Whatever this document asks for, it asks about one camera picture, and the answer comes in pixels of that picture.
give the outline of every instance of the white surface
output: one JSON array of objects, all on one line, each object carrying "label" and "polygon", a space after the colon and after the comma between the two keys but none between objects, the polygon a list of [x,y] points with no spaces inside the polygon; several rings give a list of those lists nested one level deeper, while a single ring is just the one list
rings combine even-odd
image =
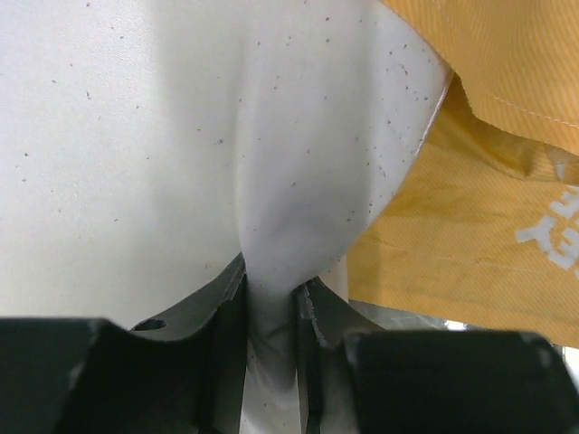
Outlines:
[{"label": "white surface", "polygon": [[295,402],[261,401],[291,378],[288,291],[394,195],[445,67],[370,0],[7,0],[0,16],[0,315],[132,326],[242,247],[269,367],[244,415],[297,432]]}]

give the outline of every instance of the speckled white fabric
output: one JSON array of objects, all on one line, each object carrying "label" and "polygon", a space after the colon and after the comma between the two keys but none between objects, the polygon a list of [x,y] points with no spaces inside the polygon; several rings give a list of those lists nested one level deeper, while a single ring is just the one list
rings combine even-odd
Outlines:
[{"label": "speckled white fabric", "polygon": [[299,432],[289,292],[391,200],[446,68],[371,0],[8,0],[0,20],[0,315],[132,326],[242,249],[242,430]]}]

